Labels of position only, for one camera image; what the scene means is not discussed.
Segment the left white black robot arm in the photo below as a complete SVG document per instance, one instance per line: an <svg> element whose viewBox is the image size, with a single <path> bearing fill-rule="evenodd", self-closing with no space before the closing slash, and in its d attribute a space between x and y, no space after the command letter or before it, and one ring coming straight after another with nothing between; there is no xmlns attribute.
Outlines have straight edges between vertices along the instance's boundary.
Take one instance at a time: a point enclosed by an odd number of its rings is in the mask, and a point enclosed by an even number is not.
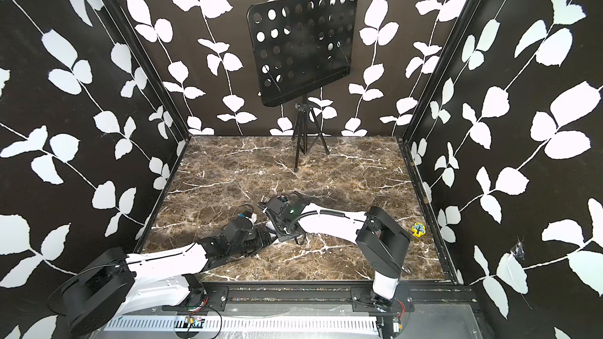
<svg viewBox="0 0 603 339"><path fill-rule="evenodd" d="M254 256L275 240L272 228L240 215L213 235L177 249L125 254L112 248L61 286L57 303L74 337L143 309L179 306L197 312L209 301L199 273Z"/></svg>

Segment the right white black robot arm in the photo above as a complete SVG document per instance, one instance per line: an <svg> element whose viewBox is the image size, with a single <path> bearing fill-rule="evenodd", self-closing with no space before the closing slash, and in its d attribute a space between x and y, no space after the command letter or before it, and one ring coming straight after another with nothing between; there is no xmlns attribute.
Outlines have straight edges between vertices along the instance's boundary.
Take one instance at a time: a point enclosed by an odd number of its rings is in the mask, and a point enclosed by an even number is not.
<svg viewBox="0 0 603 339"><path fill-rule="evenodd" d="M399 283L411 235L380 207L342 211L308 202L300 194L274 196L258 207L270 219L279 241L308 234L329 235L357 245L374 269L376 300L391 302Z"/></svg>

